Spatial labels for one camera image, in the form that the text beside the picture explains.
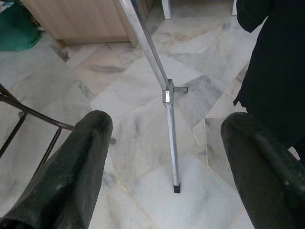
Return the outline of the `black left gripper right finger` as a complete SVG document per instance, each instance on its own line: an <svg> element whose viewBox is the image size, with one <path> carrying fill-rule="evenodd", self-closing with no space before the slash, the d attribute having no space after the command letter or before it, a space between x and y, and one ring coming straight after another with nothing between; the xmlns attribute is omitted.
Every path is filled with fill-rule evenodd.
<svg viewBox="0 0 305 229"><path fill-rule="evenodd" d="M221 137L234 183L256 229L305 227L305 167L255 117L228 115Z"/></svg>

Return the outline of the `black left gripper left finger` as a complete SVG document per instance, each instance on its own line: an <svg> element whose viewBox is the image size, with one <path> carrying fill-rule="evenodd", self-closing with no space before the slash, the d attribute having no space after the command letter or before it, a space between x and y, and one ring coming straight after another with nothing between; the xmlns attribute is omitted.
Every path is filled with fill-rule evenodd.
<svg viewBox="0 0 305 229"><path fill-rule="evenodd" d="M92 111L81 119L1 218L1 228L88 228L112 130L112 119L106 112Z"/></svg>

